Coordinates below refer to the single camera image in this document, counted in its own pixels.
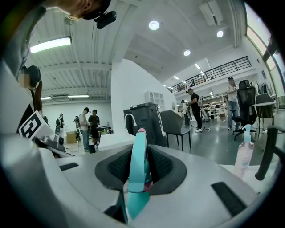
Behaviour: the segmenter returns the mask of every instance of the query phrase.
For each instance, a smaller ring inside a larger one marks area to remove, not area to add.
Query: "linear light fixture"
[[[35,45],[30,48],[30,51],[32,54],[49,49],[49,48],[55,48],[55,47],[60,47],[60,46],[67,46],[71,45],[71,37],[62,37],[62,38],[57,38],[55,40],[47,41],[38,45]]]
[[[69,98],[88,98],[89,95],[70,95]]]
[[[44,101],[44,100],[51,100],[51,99],[52,99],[51,97],[41,98],[42,101]]]

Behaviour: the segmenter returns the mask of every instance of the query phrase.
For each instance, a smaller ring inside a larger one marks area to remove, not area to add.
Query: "railing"
[[[194,77],[191,77],[184,82],[181,82],[175,86],[173,86],[172,91],[173,93],[180,92],[182,90],[188,89],[192,86],[196,86],[198,84],[210,81],[212,79],[227,75],[229,73],[245,69],[251,67],[251,64],[248,60],[248,56],[236,59],[234,61],[225,63],[221,66],[215,67],[213,69],[207,70],[203,72],[202,74],[198,74]]]

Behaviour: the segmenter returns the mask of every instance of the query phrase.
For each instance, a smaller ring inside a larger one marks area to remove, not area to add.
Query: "black curved armrest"
[[[285,152],[276,147],[278,131],[285,133],[285,129],[279,126],[269,126],[267,128],[265,151],[258,172],[255,174],[257,180],[263,180],[265,178],[273,154],[276,154],[279,157],[281,163],[284,163],[285,161]]]

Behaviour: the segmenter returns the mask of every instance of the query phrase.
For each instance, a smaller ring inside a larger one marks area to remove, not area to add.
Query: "fluorescent light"
[[[69,98],[88,98],[89,95],[70,95]]]
[[[157,30],[159,28],[159,22],[153,20],[149,23],[148,27],[150,27],[151,30]]]
[[[41,98],[41,100],[51,100],[52,98],[51,97],[46,97],[46,98]]]
[[[224,34],[224,32],[223,32],[223,31],[218,31],[218,32],[217,32],[217,37],[222,37],[222,36],[223,36],[223,34]]]
[[[190,55],[191,54],[191,51],[190,50],[186,50],[185,52],[184,52],[184,56],[188,56],[188,55]]]
[[[55,39],[52,41],[47,41],[47,42],[35,45],[35,46],[30,48],[30,51],[32,54],[34,54],[36,52],[40,52],[42,50],[46,50],[49,48],[67,46],[70,44],[71,44],[71,37],[64,37],[64,38],[59,38],[59,39]]]

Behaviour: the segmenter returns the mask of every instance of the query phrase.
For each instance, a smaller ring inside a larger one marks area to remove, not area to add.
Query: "black shirt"
[[[199,95],[196,93],[192,93],[191,101],[193,101],[195,98],[197,99],[197,102],[195,102],[194,104],[191,104],[191,108],[193,112],[197,113],[197,112],[200,112],[200,108],[198,105]]]
[[[94,117],[94,116],[89,116],[88,118],[88,122],[91,122],[91,129],[96,129],[98,127],[98,124],[100,124],[100,118],[98,116]]]
[[[59,121],[61,122],[60,128],[63,128],[63,124],[62,124],[62,123],[64,122],[64,121],[63,121],[63,118],[60,118]]]

